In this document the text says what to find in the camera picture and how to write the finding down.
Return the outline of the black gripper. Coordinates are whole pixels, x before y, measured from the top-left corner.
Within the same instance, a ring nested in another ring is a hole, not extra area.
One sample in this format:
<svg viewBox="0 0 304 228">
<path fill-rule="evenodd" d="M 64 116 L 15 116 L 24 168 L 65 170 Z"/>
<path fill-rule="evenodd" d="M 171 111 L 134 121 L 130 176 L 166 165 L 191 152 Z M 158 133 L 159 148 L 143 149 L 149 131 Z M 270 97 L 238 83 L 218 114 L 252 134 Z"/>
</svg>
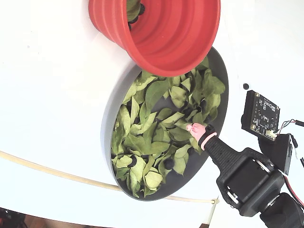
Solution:
<svg viewBox="0 0 304 228">
<path fill-rule="evenodd" d="M 241 216 L 264 211 L 279 195 L 284 178 L 265 155 L 250 148 L 235 151 L 218 138 L 212 125 L 194 123 L 191 135 L 219 168 L 217 185 L 222 196 Z"/>
</svg>

